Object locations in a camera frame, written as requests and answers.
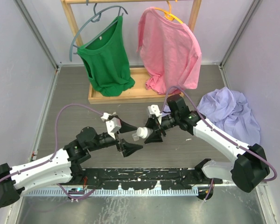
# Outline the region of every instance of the black connector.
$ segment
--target black connector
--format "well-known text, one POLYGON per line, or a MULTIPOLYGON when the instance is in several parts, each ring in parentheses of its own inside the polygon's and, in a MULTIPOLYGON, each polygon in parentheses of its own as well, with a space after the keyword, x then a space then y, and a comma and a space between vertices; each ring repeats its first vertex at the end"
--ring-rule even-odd
MULTIPOLYGON (((11 168, 7 163, 0 165, 0 179, 9 175, 11 168)), ((0 183, 0 208, 9 206, 20 199, 20 194, 25 188, 16 190, 11 177, 0 183)))
POLYGON ((197 111, 190 111, 184 99, 178 94, 168 97, 167 104, 171 112, 169 115, 162 117, 161 123, 159 123, 155 115, 148 118, 145 127, 152 129, 153 132, 144 141, 145 144, 163 142, 162 136, 166 136, 165 131, 175 126, 179 126, 183 131, 194 135, 193 129, 197 122, 201 120, 197 111))
POLYGON ((75 140, 63 148, 69 155, 68 161, 71 162, 70 169, 73 177, 69 184, 78 184, 81 182, 84 176, 81 163, 91 158, 89 152, 110 146, 116 146, 117 150, 121 152, 124 157, 130 156, 137 150, 143 148, 141 145, 131 144, 124 139, 120 139, 117 133, 114 139, 108 133, 97 134, 93 127, 85 127, 76 136, 75 140))
MULTIPOLYGON (((249 146, 249 149, 266 160, 265 151, 260 145, 254 144, 249 146)), ((248 152, 238 155, 231 170, 233 182, 247 193, 250 193, 269 174, 269 166, 248 152)))

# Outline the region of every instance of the orange hanger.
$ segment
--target orange hanger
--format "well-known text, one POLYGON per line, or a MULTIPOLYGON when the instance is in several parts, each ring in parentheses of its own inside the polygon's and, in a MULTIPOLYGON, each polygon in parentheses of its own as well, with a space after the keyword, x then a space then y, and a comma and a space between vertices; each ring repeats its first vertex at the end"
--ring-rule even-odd
POLYGON ((162 11, 165 14, 166 19, 168 19, 170 21, 173 21, 175 19, 178 22, 183 23, 179 18, 177 18, 175 15, 171 14, 171 4, 169 1, 166 1, 166 2, 169 6, 169 12, 165 11, 164 9, 157 8, 157 7, 155 7, 154 9, 162 11))

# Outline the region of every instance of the wooden clothes rack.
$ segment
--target wooden clothes rack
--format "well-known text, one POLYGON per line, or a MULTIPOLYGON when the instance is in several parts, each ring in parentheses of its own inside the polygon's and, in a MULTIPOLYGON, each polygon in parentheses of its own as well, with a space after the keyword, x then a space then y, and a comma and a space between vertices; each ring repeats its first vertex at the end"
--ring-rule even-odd
MULTIPOLYGON (((164 0, 89 0, 88 3, 107 3, 107 2, 144 2, 144 1, 164 1, 164 0)), ((202 0, 193 0, 188 27, 193 32, 198 17, 199 8, 202 0)), ((86 0, 61 0, 64 13, 69 22, 70 29, 75 36, 79 31, 72 4, 85 4, 86 0)), ((81 35, 76 39, 77 46, 82 46, 81 35)), ((140 103, 140 102, 162 102, 165 95, 159 95, 153 90, 145 89, 145 82, 150 78, 145 68, 131 68, 131 77, 135 80, 133 88, 128 89, 118 97, 104 97, 100 92, 95 91, 90 85, 88 100, 91 104, 112 104, 112 103, 140 103)))

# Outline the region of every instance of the white wall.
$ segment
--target white wall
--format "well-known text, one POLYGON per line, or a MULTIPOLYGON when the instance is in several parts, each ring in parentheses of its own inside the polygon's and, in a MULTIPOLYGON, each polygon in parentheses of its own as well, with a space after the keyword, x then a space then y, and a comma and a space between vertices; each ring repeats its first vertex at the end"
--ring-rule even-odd
POLYGON ((0 0, 0 164, 28 161, 53 76, 14 1, 0 0))
MULTIPOLYGON (((63 64, 70 64, 69 47, 73 39, 60 0, 24 0, 54 58, 63 64)), ((172 13, 185 23, 189 21, 193 1, 171 2, 172 13)), ((201 46, 204 63, 220 63, 236 34, 252 0, 202 0, 194 34, 201 46)), ((129 13, 124 16, 123 36, 126 52, 131 65, 142 65, 136 53, 137 27, 143 11, 151 6, 168 9, 163 2, 128 2, 98 4, 97 11, 111 5, 121 5, 129 13)), ((93 4, 73 5, 78 26, 81 27, 93 16, 93 4)), ((84 43, 103 30, 117 15, 117 9, 102 14, 100 22, 89 24, 82 32, 84 43)), ((72 64, 82 64, 79 56, 73 57, 72 64)))
POLYGON ((226 65, 261 127, 261 145, 278 178, 270 188, 280 214, 280 0, 264 0, 226 65))

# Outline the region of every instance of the white bottle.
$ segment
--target white bottle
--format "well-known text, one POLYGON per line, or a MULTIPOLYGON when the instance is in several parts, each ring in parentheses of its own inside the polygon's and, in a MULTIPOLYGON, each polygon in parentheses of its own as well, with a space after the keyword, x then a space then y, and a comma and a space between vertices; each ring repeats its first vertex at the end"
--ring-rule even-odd
POLYGON ((147 139, 152 132, 153 132, 153 130, 150 128, 138 127, 136 134, 138 137, 140 137, 142 139, 147 139))

